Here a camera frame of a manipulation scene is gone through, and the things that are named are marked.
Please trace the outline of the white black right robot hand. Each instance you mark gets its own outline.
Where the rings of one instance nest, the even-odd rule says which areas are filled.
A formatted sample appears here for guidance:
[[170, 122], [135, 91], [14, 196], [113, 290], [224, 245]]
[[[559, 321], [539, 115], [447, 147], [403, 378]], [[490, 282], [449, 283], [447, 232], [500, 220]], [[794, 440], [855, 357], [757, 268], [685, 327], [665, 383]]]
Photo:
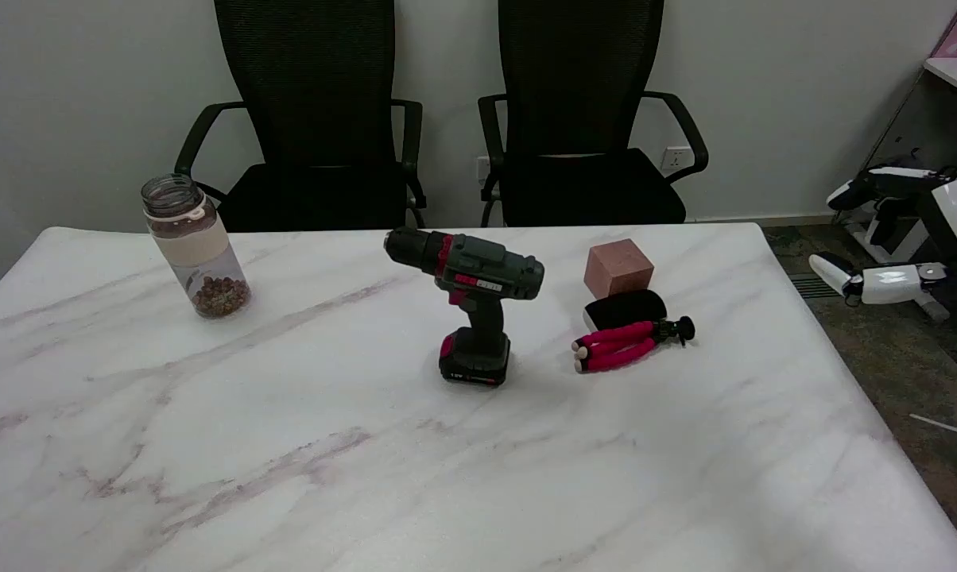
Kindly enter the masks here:
[[943, 265], [911, 262], [929, 238], [917, 202], [947, 181], [944, 169], [879, 165], [861, 171], [835, 189], [827, 205], [839, 215], [870, 214], [865, 224], [850, 220], [845, 228], [877, 265], [857, 270], [845, 257], [817, 253], [808, 258], [810, 268], [850, 307], [917, 303], [934, 321], [950, 318], [927, 291], [946, 278]]

